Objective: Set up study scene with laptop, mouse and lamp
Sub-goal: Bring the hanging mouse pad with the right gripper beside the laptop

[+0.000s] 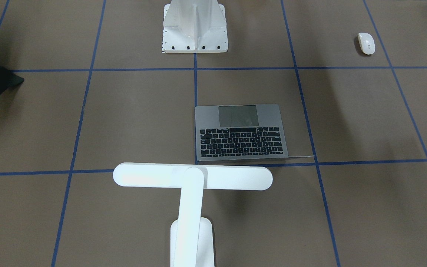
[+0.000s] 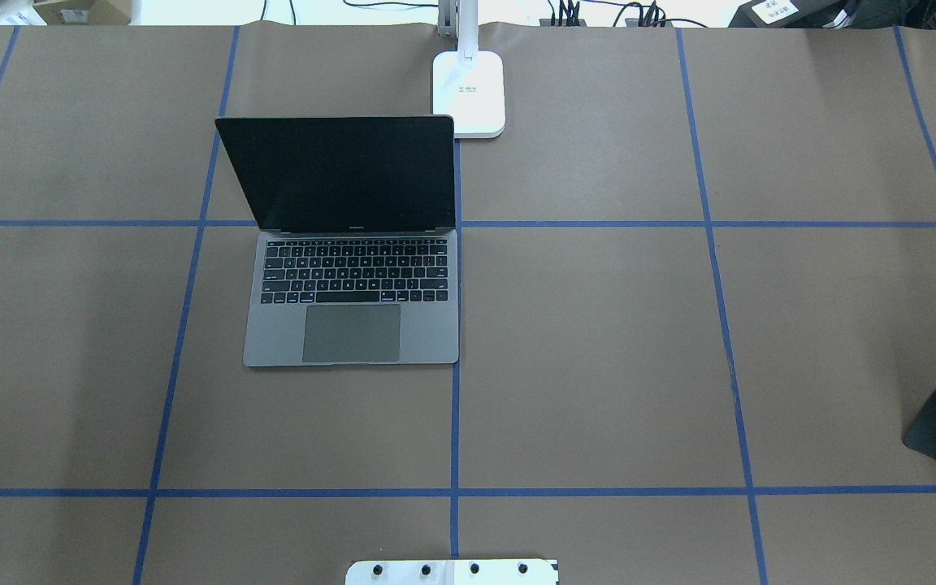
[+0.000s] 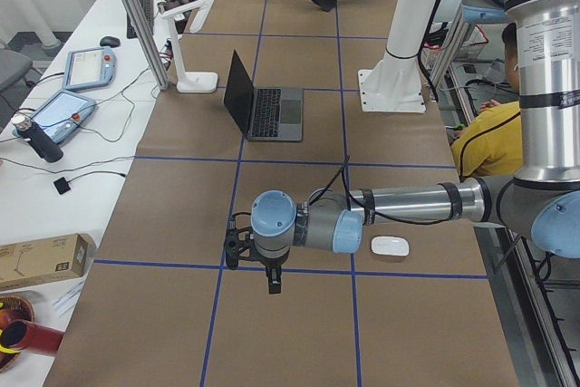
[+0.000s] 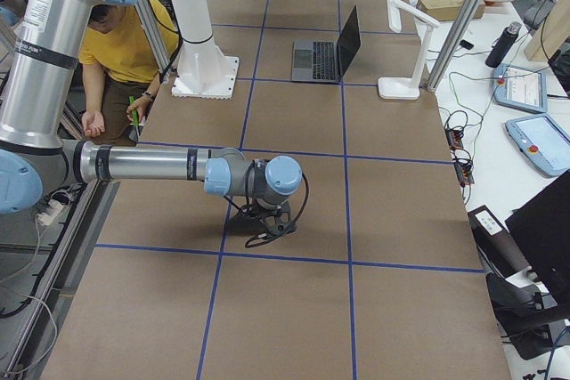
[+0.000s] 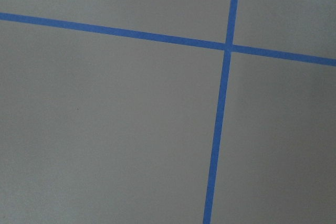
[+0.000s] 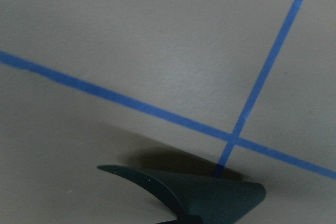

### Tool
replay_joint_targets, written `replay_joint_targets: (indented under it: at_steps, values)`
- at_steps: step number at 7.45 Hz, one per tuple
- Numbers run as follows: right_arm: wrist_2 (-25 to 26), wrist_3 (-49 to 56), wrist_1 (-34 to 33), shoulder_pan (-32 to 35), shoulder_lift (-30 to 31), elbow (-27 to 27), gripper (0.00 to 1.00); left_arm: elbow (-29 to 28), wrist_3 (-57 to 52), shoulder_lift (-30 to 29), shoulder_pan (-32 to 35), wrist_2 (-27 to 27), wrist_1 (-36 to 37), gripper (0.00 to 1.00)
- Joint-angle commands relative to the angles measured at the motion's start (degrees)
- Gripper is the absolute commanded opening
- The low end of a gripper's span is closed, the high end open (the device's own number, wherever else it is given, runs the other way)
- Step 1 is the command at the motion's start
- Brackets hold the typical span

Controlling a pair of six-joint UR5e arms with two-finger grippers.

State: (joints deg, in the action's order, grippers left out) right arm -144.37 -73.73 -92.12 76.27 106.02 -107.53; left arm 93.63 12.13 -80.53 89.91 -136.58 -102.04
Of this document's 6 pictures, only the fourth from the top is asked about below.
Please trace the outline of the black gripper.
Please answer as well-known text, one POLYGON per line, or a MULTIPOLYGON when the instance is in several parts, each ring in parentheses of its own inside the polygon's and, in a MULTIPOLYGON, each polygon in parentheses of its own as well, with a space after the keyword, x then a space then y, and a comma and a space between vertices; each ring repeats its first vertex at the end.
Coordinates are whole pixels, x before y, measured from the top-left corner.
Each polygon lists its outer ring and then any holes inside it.
POLYGON ((258 234, 284 235, 294 231, 289 202, 273 208, 261 206, 257 201, 243 207, 243 214, 257 226, 258 234))

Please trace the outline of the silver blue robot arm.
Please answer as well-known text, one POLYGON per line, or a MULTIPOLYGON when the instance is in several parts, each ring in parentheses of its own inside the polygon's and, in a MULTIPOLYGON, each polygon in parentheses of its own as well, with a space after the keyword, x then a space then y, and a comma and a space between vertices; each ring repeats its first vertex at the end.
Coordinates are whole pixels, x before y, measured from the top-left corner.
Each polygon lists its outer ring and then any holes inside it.
POLYGON ((240 215, 259 223, 261 243, 293 232, 288 199, 306 184, 295 159, 137 147, 131 128, 161 83, 146 17, 175 53, 182 42, 158 0, 28 0, 1 107, 2 212, 73 182, 178 178, 244 197, 240 215))

